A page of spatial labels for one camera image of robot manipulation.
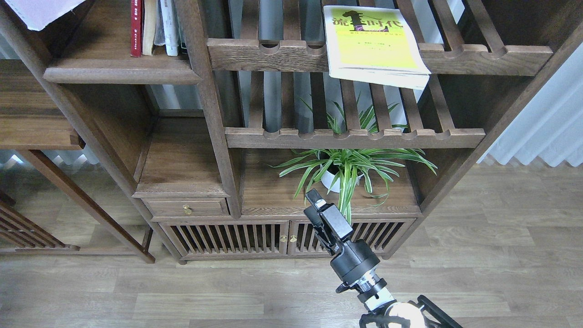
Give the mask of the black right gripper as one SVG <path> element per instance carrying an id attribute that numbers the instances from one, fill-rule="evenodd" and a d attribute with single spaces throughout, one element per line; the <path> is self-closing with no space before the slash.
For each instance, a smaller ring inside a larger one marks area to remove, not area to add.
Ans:
<path id="1" fill-rule="evenodd" d="M 353 229 L 335 204 L 327 204 L 316 189 L 306 192 L 312 205 L 303 212 L 314 233 L 332 256 L 331 267 L 342 280 L 342 288 L 372 288 L 379 280 L 375 274 L 380 260 L 367 243 L 352 241 Z"/>

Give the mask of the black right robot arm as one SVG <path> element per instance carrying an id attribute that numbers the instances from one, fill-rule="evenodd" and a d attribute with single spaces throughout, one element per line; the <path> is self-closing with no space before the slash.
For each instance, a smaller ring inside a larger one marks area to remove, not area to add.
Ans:
<path id="1" fill-rule="evenodd" d="M 341 279 L 336 292 L 349 289 L 367 309 L 359 320 L 364 328 L 374 323 L 378 328 L 458 328 L 460 325 L 424 295 L 417 302 L 398 302 L 375 270 L 380 262 L 363 240 L 352 241 L 352 227 L 333 203 L 327 203 L 317 190 L 305 195 L 310 206 L 304 214 L 312 222 L 315 236 L 329 255 L 331 268 Z"/>

